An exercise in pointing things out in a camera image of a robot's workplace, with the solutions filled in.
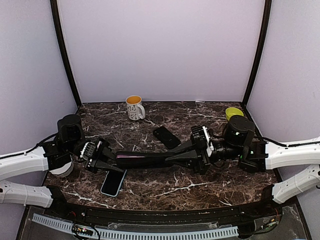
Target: white mug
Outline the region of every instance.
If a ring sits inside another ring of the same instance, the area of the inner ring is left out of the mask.
[[[131,120],[144,119],[146,117],[146,111],[141,104],[142,98],[140,96],[129,96],[125,100],[126,109],[128,110],[128,116]]]

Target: perforated metal strip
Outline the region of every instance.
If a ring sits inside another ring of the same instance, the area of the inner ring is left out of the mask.
[[[49,216],[34,213],[32,221],[47,226],[58,231],[72,234],[72,225],[70,221],[59,220]],[[173,233],[145,233],[130,231],[114,231],[96,227],[100,233],[101,240],[216,240],[238,236],[238,227],[227,227],[221,229],[213,229],[206,231],[192,232],[173,232]],[[97,233],[94,231],[92,239],[98,239]]]

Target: smartphone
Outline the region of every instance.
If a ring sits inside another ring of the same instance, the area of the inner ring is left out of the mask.
[[[168,149],[174,149],[181,144],[181,141],[173,135],[164,126],[158,127],[153,130],[153,135],[160,140]]]
[[[125,172],[108,171],[100,192],[110,197],[118,196],[126,174],[127,170],[125,170]]]

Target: white wall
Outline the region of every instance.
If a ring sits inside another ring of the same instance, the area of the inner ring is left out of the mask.
[[[248,109],[265,137],[320,136],[320,1],[273,1],[264,51]],[[284,179],[306,166],[281,168]],[[298,196],[313,239],[319,239],[320,192]]]
[[[0,0],[0,154],[32,148],[76,111],[59,52],[50,1]],[[43,172],[14,177],[40,185]],[[22,205],[0,205],[0,240],[14,240]]]
[[[81,100],[242,101],[263,0],[61,0]]]

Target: brown marble surface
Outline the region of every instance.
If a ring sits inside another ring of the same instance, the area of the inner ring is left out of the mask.
[[[166,147],[153,136],[165,126],[181,142],[190,139],[191,127],[206,125],[220,135],[225,109],[240,108],[234,102],[144,102],[146,118],[129,120],[124,103],[89,103],[78,111],[88,139],[102,137],[116,151],[165,152]],[[65,178],[50,173],[44,185],[60,186],[70,203],[86,206],[145,211],[199,210],[259,201],[262,189],[276,183],[273,171],[247,173],[228,160],[223,169],[213,166],[206,175],[194,174],[180,166],[128,170],[118,197],[100,193],[106,173],[93,174],[81,163]]]

